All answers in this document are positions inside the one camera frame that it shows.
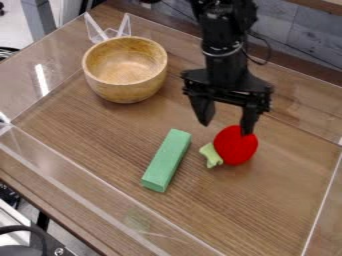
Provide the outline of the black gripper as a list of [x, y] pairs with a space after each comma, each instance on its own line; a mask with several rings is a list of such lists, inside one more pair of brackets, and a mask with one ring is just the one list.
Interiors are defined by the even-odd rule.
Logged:
[[272, 86], [248, 70], [247, 56], [206, 56], [206, 67], [184, 70], [183, 93], [188, 96], [196, 119], [207, 126], [215, 115], [215, 102], [243, 108], [242, 135], [254, 132], [259, 114], [270, 111]]

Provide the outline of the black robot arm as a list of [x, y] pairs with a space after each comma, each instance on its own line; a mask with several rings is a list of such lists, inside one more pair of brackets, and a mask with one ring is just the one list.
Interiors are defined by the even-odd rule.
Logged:
[[250, 135], [270, 111], [274, 87], [248, 70], [247, 34], [258, 20], [254, 0], [190, 0], [202, 30], [203, 69], [184, 70], [183, 93], [198, 121], [207, 126], [215, 103], [242, 108], [240, 134]]

